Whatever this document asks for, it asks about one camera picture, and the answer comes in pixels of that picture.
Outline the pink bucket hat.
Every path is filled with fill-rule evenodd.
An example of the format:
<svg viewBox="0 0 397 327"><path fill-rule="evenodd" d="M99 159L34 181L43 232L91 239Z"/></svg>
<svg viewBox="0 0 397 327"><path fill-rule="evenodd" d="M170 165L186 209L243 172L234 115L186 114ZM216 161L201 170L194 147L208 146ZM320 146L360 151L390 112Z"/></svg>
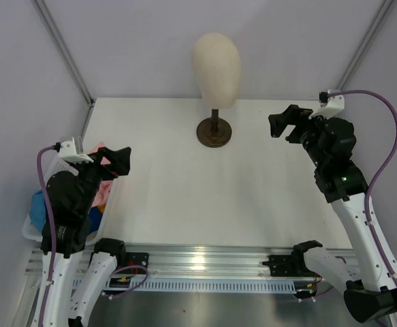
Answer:
<svg viewBox="0 0 397 327"><path fill-rule="evenodd" d="M91 153L96 153L101 147L105 147L106 145L104 142L100 142L93 148ZM101 164L103 166L110 164L110 161L106 158L103 158L101 161ZM92 207L99 207L99 206L105 206L108 202L108 198L111 192L113 186L113 181L102 181L99 190L95 195L95 198L93 200Z"/></svg>

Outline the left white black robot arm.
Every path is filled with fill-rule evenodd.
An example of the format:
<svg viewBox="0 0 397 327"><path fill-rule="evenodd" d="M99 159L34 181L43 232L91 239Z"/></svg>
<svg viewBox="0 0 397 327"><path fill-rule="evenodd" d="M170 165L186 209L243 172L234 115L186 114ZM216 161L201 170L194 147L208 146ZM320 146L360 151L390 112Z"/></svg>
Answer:
<svg viewBox="0 0 397 327"><path fill-rule="evenodd" d="M54 149L78 174L60 171L41 182L47 221L42 230L42 283L32 324L87 326L108 277L127 265L124 242L103 238L82 283L72 288L91 227L89 212L102 182L129 174L131 148L100 147L84 154L66 141Z"/></svg>

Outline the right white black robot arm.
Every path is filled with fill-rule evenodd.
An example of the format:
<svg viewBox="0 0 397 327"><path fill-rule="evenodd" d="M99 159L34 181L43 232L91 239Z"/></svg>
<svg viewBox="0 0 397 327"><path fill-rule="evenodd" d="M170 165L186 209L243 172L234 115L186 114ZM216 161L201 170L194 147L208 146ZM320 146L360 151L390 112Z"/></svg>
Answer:
<svg viewBox="0 0 397 327"><path fill-rule="evenodd" d="M358 268L352 269L316 240L295 245L291 269L298 275L323 277L344 298L359 323L397 312L397 261L375 220L368 184L352 162L356 143L353 124L340 118L315 117L290 105L268 117L270 135L278 138L289 125L291 144L301 144L315 165L315 183L340 219Z"/></svg>

